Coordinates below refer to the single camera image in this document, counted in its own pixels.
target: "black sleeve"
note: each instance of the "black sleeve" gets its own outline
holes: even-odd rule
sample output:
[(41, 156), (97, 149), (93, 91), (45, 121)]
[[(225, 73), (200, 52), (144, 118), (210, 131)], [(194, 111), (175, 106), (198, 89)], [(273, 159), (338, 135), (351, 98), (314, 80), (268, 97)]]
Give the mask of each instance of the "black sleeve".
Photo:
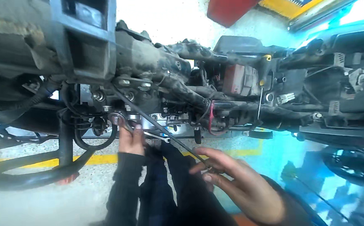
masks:
[(138, 154), (118, 153), (118, 167), (114, 185), (109, 193), (105, 218), (106, 226), (135, 226), (139, 177), (145, 157)]
[(278, 224), (264, 224), (256, 222), (258, 226), (314, 226), (311, 222), (311, 216), (305, 211), (301, 204), (290, 196), (281, 186), (273, 181), (271, 178), (261, 175), (274, 190), (278, 192), (284, 202), (285, 217), (281, 223)]

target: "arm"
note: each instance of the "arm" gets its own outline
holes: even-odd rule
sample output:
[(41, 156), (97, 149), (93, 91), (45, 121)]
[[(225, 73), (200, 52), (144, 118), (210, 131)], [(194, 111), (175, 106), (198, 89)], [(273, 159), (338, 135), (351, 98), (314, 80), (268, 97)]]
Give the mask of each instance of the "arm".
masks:
[[(225, 172), (234, 180), (221, 174), (207, 172), (203, 179), (221, 188), (240, 210), (259, 226), (310, 226), (309, 215), (291, 196), (273, 180), (262, 177), (245, 161), (236, 160), (220, 150), (196, 148), (197, 154), (206, 155), (214, 168)], [(201, 162), (190, 169), (191, 174), (205, 170)]]
[(137, 154), (118, 153), (118, 167), (114, 174), (114, 185), (109, 193), (106, 224), (109, 226), (136, 225), (139, 177), (145, 157)]
[(105, 218), (106, 226), (135, 226), (139, 177), (145, 162), (143, 131), (137, 125), (133, 135), (123, 127), (119, 130), (118, 167), (114, 173)]
[[(281, 186), (269, 177), (261, 175), (267, 183), (280, 195), (285, 208), (285, 216), (282, 222), (274, 226), (313, 226), (310, 221), (311, 216), (303, 209), (295, 198), (285, 192)], [(259, 226), (268, 226), (267, 224), (257, 223)]]

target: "metal bar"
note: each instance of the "metal bar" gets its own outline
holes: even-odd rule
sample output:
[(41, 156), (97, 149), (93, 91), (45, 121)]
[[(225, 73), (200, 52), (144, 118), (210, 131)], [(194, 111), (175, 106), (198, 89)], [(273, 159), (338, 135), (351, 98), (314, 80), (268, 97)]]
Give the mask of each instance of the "metal bar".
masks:
[(65, 123), (65, 121), (70, 120), (70, 115), (71, 112), (67, 110), (64, 112), (62, 119), (59, 119), (59, 166), (65, 166), (73, 162), (74, 127)]

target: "wrench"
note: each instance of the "wrench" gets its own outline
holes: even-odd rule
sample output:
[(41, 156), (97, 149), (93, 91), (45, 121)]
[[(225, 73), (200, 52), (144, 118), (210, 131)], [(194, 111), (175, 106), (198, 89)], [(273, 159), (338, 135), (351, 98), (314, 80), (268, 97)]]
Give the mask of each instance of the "wrench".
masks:
[(155, 137), (155, 138), (161, 139), (161, 140), (165, 141), (165, 143), (169, 143), (169, 142), (171, 142), (171, 139), (170, 139), (169, 137), (160, 137), (160, 136), (157, 136), (157, 135), (151, 134), (151, 133), (146, 132), (146, 131), (144, 131), (143, 133), (144, 133), (144, 134), (146, 134), (146, 135), (148, 135), (148, 136), (151, 136), (151, 137)]

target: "person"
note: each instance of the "person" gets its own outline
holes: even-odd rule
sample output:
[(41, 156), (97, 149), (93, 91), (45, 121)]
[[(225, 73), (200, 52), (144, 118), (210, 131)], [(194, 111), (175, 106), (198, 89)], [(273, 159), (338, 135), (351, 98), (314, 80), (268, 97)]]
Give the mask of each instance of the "person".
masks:
[[(206, 172), (203, 163), (184, 157), (172, 144), (161, 143), (156, 150), (146, 146), (137, 125), (133, 134), (119, 130), (118, 167), (107, 203), (107, 226), (234, 226), (234, 219), (224, 210), (212, 190), (221, 188), (250, 220), (259, 226), (313, 225), (309, 214), (273, 180), (254, 171), (246, 162), (236, 160), (220, 150), (199, 147), (197, 154), (209, 157), (212, 166), (225, 172)], [(168, 184), (169, 172), (176, 191), (176, 203)], [(138, 185), (142, 166), (147, 174)], [(139, 215), (137, 216), (138, 199)]]

